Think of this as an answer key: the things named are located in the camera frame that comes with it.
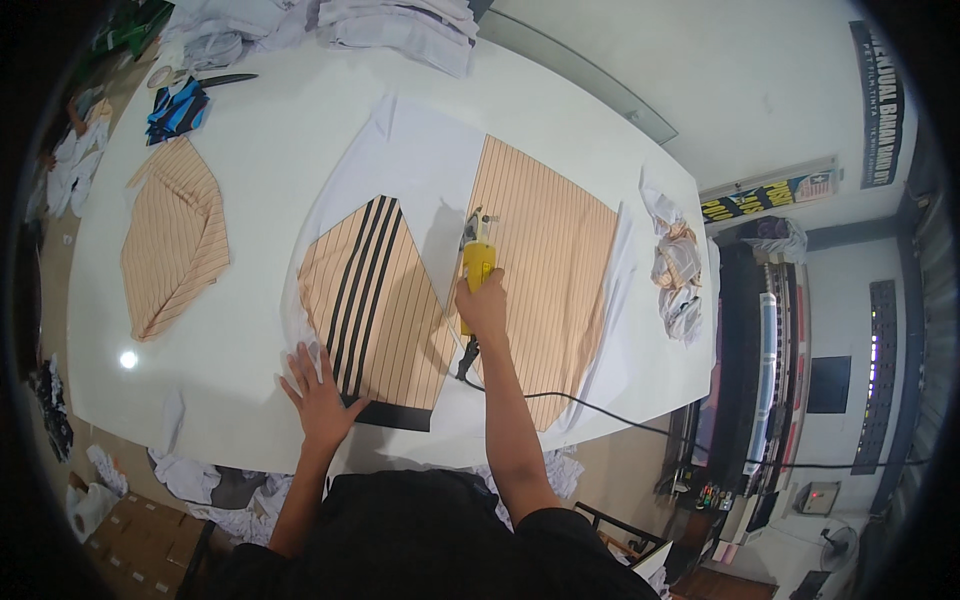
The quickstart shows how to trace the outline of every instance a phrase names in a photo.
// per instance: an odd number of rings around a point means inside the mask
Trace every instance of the peach striped fabric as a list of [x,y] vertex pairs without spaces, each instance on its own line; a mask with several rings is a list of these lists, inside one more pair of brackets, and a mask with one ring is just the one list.
[[138,342],[169,327],[230,262],[220,188],[185,137],[160,145],[127,187],[144,178],[120,252]]
[[428,430],[456,341],[399,201],[375,198],[325,233],[298,283],[345,403],[374,400],[360,421]]
[[[467,215],[478,205],[499,217],[490,239],[497,266],[506,272],[507,333],[523,393],[576,396],[603,332],[603,276],[616,213],[489,135]],[[461,261],[458,257],[456,278]],[[453,303],[456,278],[447,307],[452,323],[459,322]],[[474,367],[482,378],[482,348]],[[537,429],[545,431],[568,402],[560,396],[527,400]]]

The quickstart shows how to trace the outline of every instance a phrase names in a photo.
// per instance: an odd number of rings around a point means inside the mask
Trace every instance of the power cord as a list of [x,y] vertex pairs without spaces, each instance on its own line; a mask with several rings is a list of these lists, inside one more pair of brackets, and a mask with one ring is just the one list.
[[[466,370],[467,370],[467,369],[462,369],[460,372],[458,372],[456,378],[459,379],[460,381],[463,381],[464,383],[466,383],[467,385],[469,385],[469,386],[470,386],[471,388],[473,388],[474,390],[479,390],[480,392],[484,392],[484,393],[485,393],[487,390],[484,389],[483,386],[479,386],[479,385],[473,383],[472,381],[467,380]],[[638,429],[643,429],[644,431],[652,431],[653,433],[659,433],[659,434],[661,434],[662,436],[666,436],[667,438],[673,438],[673,439],[675,439],[675,440],[680,440],[681,442],[687,442],[687,443],[689,443],[689,444],[693,444],[694,447],[700,448],[701,450],[704,450],[705,452],[709,452],[709,448],[703,447],[703,446],[697,444],[696,442],[694,442],[693,440],[689,440],[689,439],[684,438],[684,437],[682,437],[682,436],[672,435],[669,431],[665,431],[665,430],[663,430],[663,429],[658,429],[657,427],[651,427],[650,425],[644,425],[643,423],[638,423],[638,422],[634,422],[634,421],[629,420],[629,419],[625,419],[625,418],[620,417],[619,415],[617,415],[617,414],[615,414],[615,413],[610,412],[609,410],[607,410],[607,409],[605,409],[605,408],[600,408],[599,406],[594,406],[593,404],[590,404],[589,402],[586,402],[585,400],[581,400],[580,398],[578,398],[578,397],[576,397],[576,396],[571,396],[570,394],[565,394],[565,393],[563,393],[563,392],[540,392],[539,394],[526,394],[526,395],[524,395],[525,398],[535,398],[535,397],[544,397],[544,396],[562,396],[562,397],[568,398],[568,399],[570,399],[570,400],[573,400],[574,402],[577,402],[578,404],[583,404],[583,405],[586,406],[587,408],[592,408],[593,410],[595,410],[595,411],[597,411],[597,412],[599,412],[599,413],[603,413],[604,415],[607,415],[608,417],[610,417],[610,418],[612,418],[612,419],[616,419],[616,420],[619,420],[620,422],[627,423],[628,425],[631,425],[631,426],[636,427],[636,428],[638,428]],[[924,464],[926,464],[927,462],[929,462],[929,460],[930,460],[930,459],[927,458],[927,459],[922,459],[922,460],[920,460],[920,461],[900,461],[900,462],[889,462],[889,463],[857,463],[856,465],[822,465],[822,464],[820,464],[820,463],[776,463],[776,462],[769,462],[769,461],[754,461],[754,460],[751,460],[751,459],[744,459],[744,462],[745,462],[745,463],[750,463],[751,465],[760,465],[761,467],[780,467],[780,468],[854,468],[854,467],[914,467],[914,466],[916,466],[916,465],[924,465]]]

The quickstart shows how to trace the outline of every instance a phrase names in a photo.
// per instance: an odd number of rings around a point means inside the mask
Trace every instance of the person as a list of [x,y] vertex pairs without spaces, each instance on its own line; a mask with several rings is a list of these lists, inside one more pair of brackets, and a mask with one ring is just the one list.
[[345,408],[326,349],[318,374],[300,344],[287,357],[297,389],[280,378],[303,427],[293,483],[268,546],[238,545],[210,596],[658,598],[550,489],[510,355],[502,278],[494,270],[474,293],[461,280],[455,301],[480,342],[487,459],[515,532],[483,479],[461,471],[343,474],[321,502],[333,454],[370,401]]

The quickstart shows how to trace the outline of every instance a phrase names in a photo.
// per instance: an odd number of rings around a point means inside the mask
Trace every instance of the hand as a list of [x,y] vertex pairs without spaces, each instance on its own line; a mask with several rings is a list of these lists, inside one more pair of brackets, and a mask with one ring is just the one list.
[[470,292],[466,279],[457,282],[454,303],[481,344],[507,337],[507,293],[502,281],[503,269],[493,269],[476,292]]
[[333,369],[330,368],[330,357],[324,346],[320,347],[323,383],[317,378],[317,370],[303,342],[297,345],[296,357],[293,354],[287,354],[287,364],[290,365],[290,372],[297,380],[300,393],[297,394],[284,377],[280,378],[280,387],[293,400],[294,405],[297,406],[297,412],[300,413],[300,425],[303,427],[304,436],[303,448],[304,450],[309,448],[310,451],[329,452],[332,455],[347,436],[357,415],[370,404],[370,399],[360,398],[349,408],[344,408],[333,378]]

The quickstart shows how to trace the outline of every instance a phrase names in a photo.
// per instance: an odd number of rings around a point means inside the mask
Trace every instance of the sign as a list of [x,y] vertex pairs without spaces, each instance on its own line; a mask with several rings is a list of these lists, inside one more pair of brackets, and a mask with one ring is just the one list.
[[787,204],[820,200],[836,189],[836,170],[775,181],[730,196],[700,202],[704,223],[716,223]]
[[860,189],[889,185],[897,174],[903,139],[903,84],[883,42],[864,21],[850,31],[863,87],[863,179]]

